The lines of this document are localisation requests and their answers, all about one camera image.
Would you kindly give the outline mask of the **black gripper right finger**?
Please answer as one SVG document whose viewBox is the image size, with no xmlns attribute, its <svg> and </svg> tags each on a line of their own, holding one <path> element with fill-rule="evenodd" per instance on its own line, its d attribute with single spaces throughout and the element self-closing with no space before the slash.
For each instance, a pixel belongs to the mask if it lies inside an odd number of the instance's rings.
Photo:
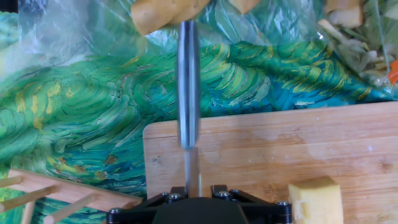
<svg viewBox="0 0 398 224">
<path fill-rule="evenodd" d="M 289 201 L 267 202 L 245 191 L 229 190 L 227 185 L 212 185 L 211 197 L 237 205 L 248 223 L 291 224 L 292 204 Z"/>
</svg>

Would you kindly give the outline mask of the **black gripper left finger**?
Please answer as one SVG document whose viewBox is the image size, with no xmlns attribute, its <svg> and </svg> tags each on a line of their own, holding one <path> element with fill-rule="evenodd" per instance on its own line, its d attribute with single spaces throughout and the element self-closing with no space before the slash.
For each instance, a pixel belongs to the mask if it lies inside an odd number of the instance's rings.
<svg viewBox="0 0 398 224">
<path fill-rule="evenodd" d="M 106 212 L 106 224 L 152 223 L 164 206 L 187 198 L 185 187 L 172 187 L 132 208 L 111 208 Z"/>
</svg>

